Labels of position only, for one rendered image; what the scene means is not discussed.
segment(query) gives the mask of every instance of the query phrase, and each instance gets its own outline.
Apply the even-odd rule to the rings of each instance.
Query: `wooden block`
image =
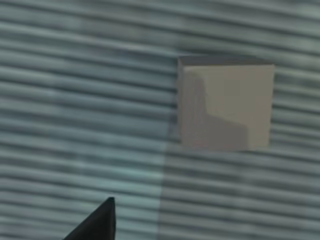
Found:
[[[178,126],[183,146],[216,151],[269,145],[275,66],[240,55],[178,59]]]

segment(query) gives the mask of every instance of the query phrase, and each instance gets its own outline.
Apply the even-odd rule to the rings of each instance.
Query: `beige cube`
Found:
[[[216,151],[269,145],[275,66],[239,55],[178,59],[178,126],[183,146]]]

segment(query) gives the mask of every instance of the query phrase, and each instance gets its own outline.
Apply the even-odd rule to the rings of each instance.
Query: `block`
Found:
[[[269,145],[275,65],[254,56],[178,58],[181,144],[247,151]]]

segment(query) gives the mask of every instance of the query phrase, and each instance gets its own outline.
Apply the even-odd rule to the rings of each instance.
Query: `box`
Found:
[[[254,56],[179,57],[181,144],[214,151],[267,147],[274,70],[274,64]]]

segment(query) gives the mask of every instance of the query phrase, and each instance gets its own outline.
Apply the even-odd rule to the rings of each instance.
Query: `corrugated surface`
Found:
[[[221,51],[277,64],[267,150],[169,134],[176,57]],[[0,0],[0,239],[115,196],[118,240],[318,240],[319,63],[316,0]]]

